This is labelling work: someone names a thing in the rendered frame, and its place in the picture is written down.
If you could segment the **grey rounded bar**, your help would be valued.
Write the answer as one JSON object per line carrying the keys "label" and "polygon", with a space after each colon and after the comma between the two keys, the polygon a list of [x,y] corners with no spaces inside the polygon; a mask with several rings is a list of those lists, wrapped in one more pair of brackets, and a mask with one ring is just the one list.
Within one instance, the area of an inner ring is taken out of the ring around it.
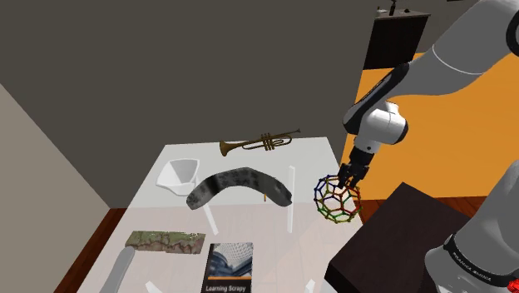
{"label": "grey rounded bar", "polygon": [[132,246],[126,246],[120,251],[99,293],[118,293],[135,254],[136,249]]}

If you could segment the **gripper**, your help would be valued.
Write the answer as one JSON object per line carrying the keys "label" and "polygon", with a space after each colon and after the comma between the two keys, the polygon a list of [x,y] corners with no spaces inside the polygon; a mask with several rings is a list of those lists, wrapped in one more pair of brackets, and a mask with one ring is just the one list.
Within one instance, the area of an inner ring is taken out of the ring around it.
{"label": "gripper", "polygon": [[349,163],[342,163],[338,172],[338,188],[344,188],[346,181],[355,188],[357,184],[365,178],[369,164],[373,160],[374,154],[354,147],[349,154]]}

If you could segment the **mossy green brown slab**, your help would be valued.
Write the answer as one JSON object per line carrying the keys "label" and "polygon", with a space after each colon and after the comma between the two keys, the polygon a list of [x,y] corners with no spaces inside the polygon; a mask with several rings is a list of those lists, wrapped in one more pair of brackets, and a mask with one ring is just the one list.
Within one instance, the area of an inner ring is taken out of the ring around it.
{"label": "mossy green brown slab", "polygon": [[204,233],[179,231],[133,231],[125,246],[137,251],[162,251],[172,254],[200,254],[205,242]]}

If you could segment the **grey spotted curved object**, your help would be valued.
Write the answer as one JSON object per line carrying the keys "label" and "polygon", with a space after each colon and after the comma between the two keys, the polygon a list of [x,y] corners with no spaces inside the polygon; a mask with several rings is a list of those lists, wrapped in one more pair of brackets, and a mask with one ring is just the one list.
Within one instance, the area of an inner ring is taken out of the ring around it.
{"label": "grey spotted curved object", "polygon": [[208,176],[186,197],[191,210],[201,208],[223,190],[242,186],[266,195],[278,206],[291,205],[291,191],[277,178],[250,167],[239,167]]}

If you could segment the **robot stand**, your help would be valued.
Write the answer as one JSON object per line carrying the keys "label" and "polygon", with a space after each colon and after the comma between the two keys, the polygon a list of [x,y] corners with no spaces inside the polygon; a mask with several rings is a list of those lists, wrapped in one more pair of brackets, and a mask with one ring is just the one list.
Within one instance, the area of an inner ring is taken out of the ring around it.
{"label": "robot stand", "polygon": [[324,280],[337,293],[437,293],[424,265],[475,215],[483,196],[433,198],[401,183],[331,259]]}

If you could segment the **multicoloured lattice ball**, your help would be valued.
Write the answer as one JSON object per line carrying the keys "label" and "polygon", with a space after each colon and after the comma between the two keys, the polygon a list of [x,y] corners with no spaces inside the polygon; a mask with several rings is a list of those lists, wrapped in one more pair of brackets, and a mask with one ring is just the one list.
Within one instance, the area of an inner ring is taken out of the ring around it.
{"label": "multicoloured lattice ball", "polygon": [[351,187],[347,180],[339,187],[339,177],[327,175],[318,180],[314,188],[314,204],[317,212],[335,224],[351,222],[363,209],[358,186]]}

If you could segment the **glass table with white legs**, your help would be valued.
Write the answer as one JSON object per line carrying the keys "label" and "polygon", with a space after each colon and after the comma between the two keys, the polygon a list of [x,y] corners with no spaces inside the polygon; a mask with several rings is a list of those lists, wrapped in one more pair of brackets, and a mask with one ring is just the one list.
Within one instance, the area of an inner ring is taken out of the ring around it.
{"label": "glass table with white legs", "polygon": [[[275,176],[292,190],[294,207],[233,187],[206,208],[191,210],[184,197],[156,185],[163,166],[180,158],[198,159],[200,178],[240,166]],[[133,231],[204,233],[207,244],[252,242],[252,293],[304,293],[309,281],[320,293],[329,261],[362,225],[359,219],[335,224],[316,210],[315,185],[337,170],[324,137],[295,139],[273,151],[237,149],[227,156],[214,142],[165,146],[77,293],[99,293]]]}

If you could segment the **brass trumpet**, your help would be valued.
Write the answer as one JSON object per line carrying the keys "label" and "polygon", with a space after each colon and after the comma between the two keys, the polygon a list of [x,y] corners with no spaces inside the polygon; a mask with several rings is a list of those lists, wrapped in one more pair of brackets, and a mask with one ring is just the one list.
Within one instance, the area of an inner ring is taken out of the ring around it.
{"label": "brass trumpet", "polygon": [[222,156],[227,156],[227,154],[237,148],[242,148],[244,150],[254,150],[254,149],[264,149],[265,151],[273,151],[276,147],[281,147],[290,144],[293,141],[292,135],[295,133],[301,133],[298,128],[292,132],[285,132],[277,135],[272,135],[269,132],[264,133],[260,136],[260,139],[245,141],[245,142],[236,142],[236,143],[228,143],[224,141],[219,142],[220,154]]}

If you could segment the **white angular bowl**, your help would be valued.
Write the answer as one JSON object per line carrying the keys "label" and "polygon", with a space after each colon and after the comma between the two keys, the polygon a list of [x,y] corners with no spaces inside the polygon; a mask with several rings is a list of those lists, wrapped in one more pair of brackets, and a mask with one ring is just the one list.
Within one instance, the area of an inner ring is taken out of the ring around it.
{"label": "white angular bowl", "polygon": [[198,185],[200,161],[181,158],[168,161],[156,179],[156,185],[177,196],[188,196]]}

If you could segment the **dark book with orange stripe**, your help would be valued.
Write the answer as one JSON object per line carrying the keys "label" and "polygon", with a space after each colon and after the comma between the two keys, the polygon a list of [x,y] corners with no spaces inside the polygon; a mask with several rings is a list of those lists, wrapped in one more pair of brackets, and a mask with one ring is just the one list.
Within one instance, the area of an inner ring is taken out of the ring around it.
{"label": "dark book with orange stripe", "polygon": [[252,242],[212,243],[200,293],[252,293]]}

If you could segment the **dark cabinet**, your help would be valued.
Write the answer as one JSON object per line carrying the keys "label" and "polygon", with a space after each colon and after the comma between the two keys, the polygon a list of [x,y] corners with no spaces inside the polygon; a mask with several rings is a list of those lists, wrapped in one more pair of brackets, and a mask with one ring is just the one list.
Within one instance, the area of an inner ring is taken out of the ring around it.
{"label": "dark cabinet", "polygon": [[393,68],[413,60],[430,13],[397,8],[377,8],[363,70]]}

